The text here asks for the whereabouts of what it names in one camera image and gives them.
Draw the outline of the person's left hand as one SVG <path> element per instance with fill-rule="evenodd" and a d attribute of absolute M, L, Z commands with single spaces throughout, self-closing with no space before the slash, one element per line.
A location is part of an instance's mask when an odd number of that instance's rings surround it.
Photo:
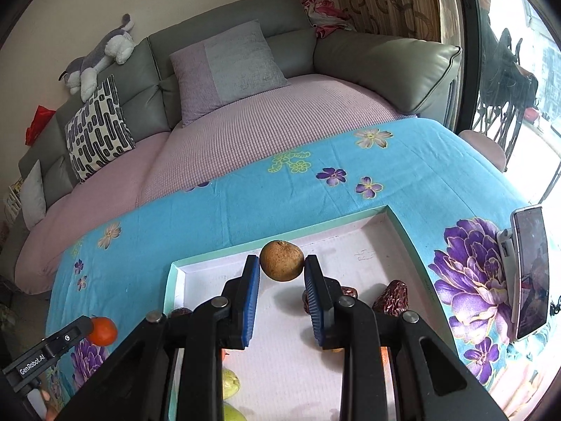
<path fill-rule="evenodd" d="M 52 397 L 46 390 L 39 390 L 41 395 L 41 400 L 44 406 L 43 412 L 43 419 L 45 421 L 55 421 L 58 415 L 58 410 L 56 409 L 55 405 L 52 402 Z"/>

